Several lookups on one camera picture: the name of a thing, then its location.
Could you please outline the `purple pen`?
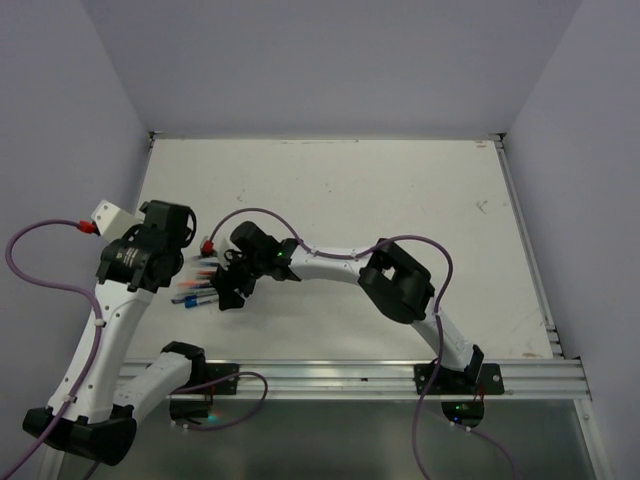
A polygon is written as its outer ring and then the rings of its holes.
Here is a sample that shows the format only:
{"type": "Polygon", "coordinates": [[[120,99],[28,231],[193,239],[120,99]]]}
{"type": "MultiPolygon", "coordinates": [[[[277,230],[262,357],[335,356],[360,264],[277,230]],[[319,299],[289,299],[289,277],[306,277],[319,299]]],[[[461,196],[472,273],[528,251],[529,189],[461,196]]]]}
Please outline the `purple pen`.
{"type": "Polygon", "coordinates": [[[192,257],[189,263],[199,267],[217,267],[219,262],[214,258],[192,257]]]}

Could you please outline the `blue capped pen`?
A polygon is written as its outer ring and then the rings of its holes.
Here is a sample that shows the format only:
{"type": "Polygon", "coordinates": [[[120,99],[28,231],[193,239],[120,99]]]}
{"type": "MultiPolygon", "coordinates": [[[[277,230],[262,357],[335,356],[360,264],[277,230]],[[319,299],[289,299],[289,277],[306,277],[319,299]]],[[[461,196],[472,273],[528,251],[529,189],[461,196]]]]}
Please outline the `blue capped pen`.
{"type": "Polygon", "coordinates": [[[203,305],[216,303],[217,300],[218,300],[217,296],[206,296],[206,297],[190,296],[185,299],[184,306],[187,309],[191,309],[191,308],[196,308],[203,305]]]}

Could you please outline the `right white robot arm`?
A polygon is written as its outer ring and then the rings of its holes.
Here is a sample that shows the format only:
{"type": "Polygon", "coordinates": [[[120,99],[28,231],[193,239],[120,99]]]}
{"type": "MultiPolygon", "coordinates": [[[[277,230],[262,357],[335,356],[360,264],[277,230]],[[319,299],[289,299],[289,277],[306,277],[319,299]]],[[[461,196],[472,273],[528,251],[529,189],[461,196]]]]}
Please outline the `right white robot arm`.
{"type": "Polygon", "coordinates": [[[278,240],[246,221],[232,231],[218,260],[210,284],[222,311],[242,308],[262,277],[356,285],[384,317],[419,333],[441,358],[437,376],[451,389],[468,392],[481,380],[483,352],[442,311],[444,290],[432,285],[428,269],[393,239],[362,251],[322,251],[296,238],[278,240]]]}

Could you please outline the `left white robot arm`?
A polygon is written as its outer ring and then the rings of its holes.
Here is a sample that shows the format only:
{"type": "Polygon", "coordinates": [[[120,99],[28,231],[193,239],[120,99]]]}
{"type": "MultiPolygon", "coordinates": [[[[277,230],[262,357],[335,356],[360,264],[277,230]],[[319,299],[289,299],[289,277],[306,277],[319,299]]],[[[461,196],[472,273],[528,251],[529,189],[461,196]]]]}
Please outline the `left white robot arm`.
{"type": "Polygon", "coordinates": [[[118,386],[138,324],[161,288],[181,270],[194,239],[196,216],[187,206],[152,200],[136,218],[103,201],[85,231],[107,241],[93,299],[71,364],[46,406],[26,412],[22,428],[42,443],[115,466],[130,450],[138,427],[169,394],[201,390],[208,379],[202,348],[173,341],[141,374],[118,386]]]}

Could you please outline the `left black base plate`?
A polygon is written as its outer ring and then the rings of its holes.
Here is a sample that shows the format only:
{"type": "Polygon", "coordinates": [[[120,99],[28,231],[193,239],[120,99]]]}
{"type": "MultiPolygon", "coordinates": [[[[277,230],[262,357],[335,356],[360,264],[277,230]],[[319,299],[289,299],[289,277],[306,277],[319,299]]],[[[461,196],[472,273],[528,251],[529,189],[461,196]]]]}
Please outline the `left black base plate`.
{"type": "Polygon", "coordinates": [[[188,382],[175,390],[174,394],[235,395],[239,371],[240,365],[237,363],[205,363],[197,367],[188,382]]]}

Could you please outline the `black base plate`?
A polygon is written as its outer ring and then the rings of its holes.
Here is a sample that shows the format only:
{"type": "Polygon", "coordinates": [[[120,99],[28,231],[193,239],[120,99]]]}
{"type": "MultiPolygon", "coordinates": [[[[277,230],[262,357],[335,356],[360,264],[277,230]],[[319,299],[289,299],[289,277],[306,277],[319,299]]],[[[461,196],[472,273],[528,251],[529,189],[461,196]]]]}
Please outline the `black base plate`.
{"type": "MultiPolygon", "coordinates": [[[[423,393],[434,371],[434,363],[419,363],[413,366],[413,381],[418,395],[423,393]]],[[[503,395],[504,393],[500,366],[495,363],[484,363],[476,380],[469,380],[462,372],[441,367],[427,392],[428,395],[440,396],[503,395]]]]}
{"type": "Polygon", "coordinates": [[[237,363],[205,363],[197,367],[188,382],[175,390],[174,394],[235,395],[239,371],[240,365],[237,363]]]}

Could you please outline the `aluminium front rail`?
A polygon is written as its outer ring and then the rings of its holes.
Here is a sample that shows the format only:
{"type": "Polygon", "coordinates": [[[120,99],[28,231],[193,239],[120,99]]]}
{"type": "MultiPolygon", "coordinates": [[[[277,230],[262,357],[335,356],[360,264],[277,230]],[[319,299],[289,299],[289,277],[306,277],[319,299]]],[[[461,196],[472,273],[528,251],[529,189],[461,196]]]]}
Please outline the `aluminium front rail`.
{"type": "MultiPolygon", "coordinates": [[[[65,376],[62,397],[83,411],[110,410],[112,404],[141,401],[154,406],[171,388],[184,386],[205,363],[229,361],[189,360],[163,353],[154,361],[126,360],[90,374],[77,391],[65,376]]],[[[238,361],[235,396],[274,400],[412,400],[418,398],[412,361],[238,361]]],[[[440,396],[427,392],[439,369],[435,368],[423,393],[440,400],[582,400],[590,396],[583,367],[569,360],[504,360],[500,366],[503,395],[440,396]]]]}

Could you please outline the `aluminium rail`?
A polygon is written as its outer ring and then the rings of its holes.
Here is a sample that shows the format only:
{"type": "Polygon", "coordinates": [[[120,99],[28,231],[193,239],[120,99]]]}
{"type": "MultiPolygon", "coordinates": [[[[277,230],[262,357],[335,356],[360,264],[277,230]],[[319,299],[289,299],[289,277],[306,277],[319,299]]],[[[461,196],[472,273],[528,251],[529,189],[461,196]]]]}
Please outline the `aluminium rail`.
{"type": "MultiPolygon", "coordinates": [[[[163,353],[154,361],[126,360],[90,374],[77,391],[65,376],[62,397],[83,411],[110,410],[112,404],[141,401],[154,406],[171,388],[184,386],[205,363],[229,361],[189,360],[163,353]]],[[[274,400],[412,400],[418,398],[412,361],[238,361],[235,396],[274,400]]],[[[500,366],[503,395],[440,396],[427,392],[439,369],[435,368],[423,393],[440,400],[582,400],[590,396],[583,367],[569,360],[504,360],[500,366]]]]}
{"type": "Polygon", "coordinates": [[[495,147],[499,165],[500,165],[502,175],[506,184],[507,193],[510,199],[512,210],[514,212],[516,225],[519,231],[521,243],[524,248],[524,254],[526,257],[530,276],[533,281],[533,286],[534,286],[539,310],[542,316],[543,325],[547,332],[547,337],[550,343],[553,358],[564,360],[565,359],[564,350],[561,344],[557,326],[555,324],[555,321],[549,306],[549,302],[548,302],[546,291],[543,285],[538,262],[537,262],[535,252],[531,243],[531,238],[530,238],[526,221],[523,215],[523,210],[521,208],[521,203],[519,201],[515,183],[513,181],[510,165],[508,162],[507,152],[506,152],[506,142],[505,142],[506,134],[505,133],[492,134],[490,138],[491,138],[491,142],[495,147]]]}

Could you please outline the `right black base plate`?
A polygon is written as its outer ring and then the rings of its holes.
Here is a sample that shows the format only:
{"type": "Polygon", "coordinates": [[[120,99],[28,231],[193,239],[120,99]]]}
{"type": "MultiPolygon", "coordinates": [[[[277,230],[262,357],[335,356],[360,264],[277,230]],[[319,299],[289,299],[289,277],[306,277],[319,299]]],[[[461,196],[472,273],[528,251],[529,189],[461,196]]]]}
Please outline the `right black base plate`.
{"type": "MultiPolygon", "coordinates": [[[[434,371],[434,363],[419,363],[413,366],[413,381],[418,395],[423,393],[434,371]]],[[[495,363],[484,363],[476,380],[469,380],[462,372],[441,367],[427,392],[428,395],[440,396],[503,395],[504,393],[500,366],[495,363]]]]}

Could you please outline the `aluminium right side rail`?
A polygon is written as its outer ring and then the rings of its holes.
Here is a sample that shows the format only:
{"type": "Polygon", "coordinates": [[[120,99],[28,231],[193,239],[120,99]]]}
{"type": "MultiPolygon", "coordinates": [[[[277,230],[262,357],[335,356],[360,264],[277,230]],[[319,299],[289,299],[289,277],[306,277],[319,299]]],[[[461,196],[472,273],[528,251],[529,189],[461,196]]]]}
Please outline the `aluminium right side rail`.
{"type": "Polygon", "coordinates": [[[549,302],[548,302],[546,291],[543,285],[538,262],[537,262],[535,252],[531,243],[531,238],[530,238],[526,221],[523,215],[523,210],[521,208],[521,203],[519,201],[515,183],[513,181],[510,165],[508,162],[507,152],[506,152],[506,142],[505,142],[506,134],[505,133],[492,134],[490,138],[491,138],[491,142],[495,147],[499,165],[500,165],[502,175],[506,184],[507,193],[510,199],[512,210],[514,212],[516,225],[519,231],[521,243],[524,248],[524,254],[526,257],[530,276],[533,281],[533,286],[534,286],[539,310],[542,316],[543,325],[547,332],[547,337],[550,343],[553,358],[564,360],[565,359],[564,350],[561,344],[557,326],[555,324],[555,321],[549,306],[549,302]]]}

